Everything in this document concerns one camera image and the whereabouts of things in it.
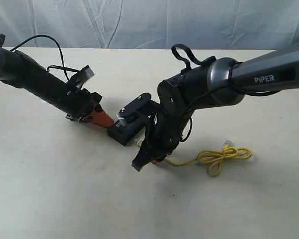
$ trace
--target robotic arm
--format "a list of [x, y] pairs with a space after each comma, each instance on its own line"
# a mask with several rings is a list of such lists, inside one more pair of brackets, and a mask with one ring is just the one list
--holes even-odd
[[[178, 48], [199, 66], [192, 69], [190, 61], [179, 55]], [[242, 63], [215, 57], [201, 62], [181, 44], [173, 46], [172, 52], [185, 62], [186, 68], [159, 84], [160, 103], [151, 100], [149, 93], [143, 93], [118, 112], [119, 121], [108, 129], [110, 137], [125, 145], [140, 128], [146, 127], [145, 139], [132, 161], [137, 171], [150, 162], [163, 161], [180, 142], [188, 139], [195, 110], [235, 105], [246, 94], [266, 96], [299, 88], [299, 44]], [[188, 122], [189, 133], [183, 138]]]
[[4, 40], [5, 36], [1, 35], [0, 81], [16, 88], [25, 88], [58, 109], [66, 112], [66, 117], [72, 121], [97, 124], [105, 128], [113, 125], [113, 120], [100, 106], [102, 96], [96, 92], [90, 93], [86, 89], [81, 89], [83, 84], [94, 76], [89, 66], [84, 67], [80, 71], [64, 66], [56, 66], [58, 69], [64, 70], [67, 78], [66, 71], [76, 72], [71, 78], [68, 78], [67, 82], [63, 82], [50, 74], [26, 54], [18, 50], [14, 51], [14, 49], [12, 51], [3, 49]]

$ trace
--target white backdrop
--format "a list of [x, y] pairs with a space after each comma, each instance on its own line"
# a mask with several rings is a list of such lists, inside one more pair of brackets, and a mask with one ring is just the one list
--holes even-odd
[[[299, 0], [0, 0], [6, 46], [278, 49], [299, 41]], [[53, 46], [37, 39], [27, 46]]]

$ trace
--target white table surface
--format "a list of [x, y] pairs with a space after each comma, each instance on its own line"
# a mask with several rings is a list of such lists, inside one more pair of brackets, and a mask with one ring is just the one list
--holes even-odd
[[[22, 48], [42, 66], [60, 64], [56, 48]], [[170, 50], [63, 49], [68, 67], [89, 64], [86, 84], [115, 113], [183, 69]], [[260, 50], [200, 50], [239, 61]], [[64, 79], [62, 71], [53, 73]], [[106, 130], [73, 123], [26, 90], [0, 82], [0, 239], [291, 239], [299, 238], [299, 90], [232, 107], [198, 110], [175, 160], [249, 147], [249, 161], [206, 167], [130, 165], [138, 148]]]

